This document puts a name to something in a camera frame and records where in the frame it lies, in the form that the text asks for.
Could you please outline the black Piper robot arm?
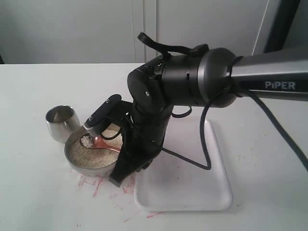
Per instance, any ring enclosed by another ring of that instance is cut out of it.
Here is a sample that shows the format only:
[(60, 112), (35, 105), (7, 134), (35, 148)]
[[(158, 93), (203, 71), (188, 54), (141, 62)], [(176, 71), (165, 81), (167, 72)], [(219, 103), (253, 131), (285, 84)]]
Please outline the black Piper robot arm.
[(132, 173), (146, 169), (164, 150), (163, 142), (174, 106), (203, 108), (204, 123), (210, 107), (223, 108), (236, 98), (250, 97), (295, 152), (303, 166), (308, 159), (280, 125), (262, 98), (306, 101), (308, 99), (308, 53), (281, 50), (253, 56), (236, 56), (225, 48), (202, 56), (157, 57), (128, 75), (131, 103), (118, 125), (123, 146), (109, 180), (115, 186)]

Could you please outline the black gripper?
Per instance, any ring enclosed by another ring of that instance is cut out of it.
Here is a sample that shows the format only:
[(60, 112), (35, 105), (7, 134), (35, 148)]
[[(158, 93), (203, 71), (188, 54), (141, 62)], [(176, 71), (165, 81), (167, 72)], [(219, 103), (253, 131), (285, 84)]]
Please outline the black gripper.
[(124, 148), (121, 149), (109, 181), (120, 187), (135, 172), (145, 170), (162, 151), (165, 133), (173, 106), (148, 113), (136, 102), (124, 117)]

